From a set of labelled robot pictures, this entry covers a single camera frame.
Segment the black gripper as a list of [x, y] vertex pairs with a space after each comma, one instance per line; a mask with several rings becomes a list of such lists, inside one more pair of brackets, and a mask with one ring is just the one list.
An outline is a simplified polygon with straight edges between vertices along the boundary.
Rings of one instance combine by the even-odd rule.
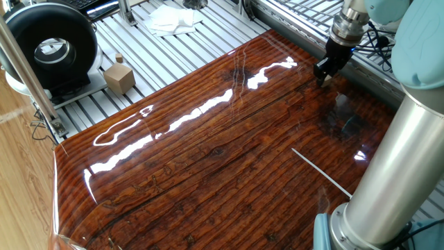
[[325, 46], [325, 58], [314, 64], [314, 76], [318, 85], [333, 78], [351, 58], [355, 47], [341, 45], [329, 38]]

